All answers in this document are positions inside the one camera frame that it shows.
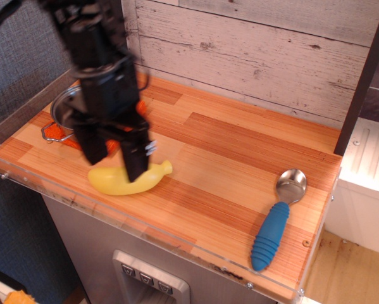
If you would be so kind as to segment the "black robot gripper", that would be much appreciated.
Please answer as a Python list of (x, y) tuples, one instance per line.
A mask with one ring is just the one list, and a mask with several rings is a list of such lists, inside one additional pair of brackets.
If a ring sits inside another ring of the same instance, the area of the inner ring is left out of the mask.
[(106, 141), (118, 141), (128, 180), (134, 182), (148, 170), (155, 143), (149, 123), (137, 113), (140, 88), (133, 59), (126, 57), (97, 68), (73, 67), (80, 81), (82, 100), (71, 104), (75, 137), (91, 165), (107, 157)]

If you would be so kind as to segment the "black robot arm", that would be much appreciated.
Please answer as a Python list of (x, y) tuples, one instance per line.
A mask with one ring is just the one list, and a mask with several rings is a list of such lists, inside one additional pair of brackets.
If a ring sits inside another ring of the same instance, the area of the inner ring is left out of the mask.
[(40, 1), (69, 52), (71, 74), (82, 98), (71, 105), (71, 127), (93, 165), (108, 155), (106, 141), (118, 141), (129, 181), (149, 168), (154, 143), (138, 112), (141, 88), (135, 57), (128, 50), (121, 8), (111, 1)]

